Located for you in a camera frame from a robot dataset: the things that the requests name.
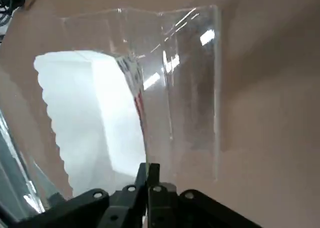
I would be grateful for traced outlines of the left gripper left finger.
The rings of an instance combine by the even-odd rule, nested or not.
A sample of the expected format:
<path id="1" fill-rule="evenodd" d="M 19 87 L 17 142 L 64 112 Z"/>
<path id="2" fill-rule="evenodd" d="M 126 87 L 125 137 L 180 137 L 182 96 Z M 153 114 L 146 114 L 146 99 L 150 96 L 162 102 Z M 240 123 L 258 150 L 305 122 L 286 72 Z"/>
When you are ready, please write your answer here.
<path id="1" fill-rule="evenodd" d="M 147 194 L 147 165 L 141 163 L 134 183 L 122 190 L 91 189 L 11 227 L 141 227 Z"/>

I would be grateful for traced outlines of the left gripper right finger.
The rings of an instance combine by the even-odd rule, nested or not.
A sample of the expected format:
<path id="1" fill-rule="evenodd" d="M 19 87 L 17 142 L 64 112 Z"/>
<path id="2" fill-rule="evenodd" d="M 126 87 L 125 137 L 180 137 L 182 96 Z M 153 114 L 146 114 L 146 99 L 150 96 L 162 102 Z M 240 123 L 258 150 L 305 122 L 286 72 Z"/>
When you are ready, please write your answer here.
<path id="1" fill-rule="evenodd" d="M 160 182 L 160 164 L 148 165 L 149 227 L 260 227 L 227 206 L 196 190 L 178 194 Z"/>

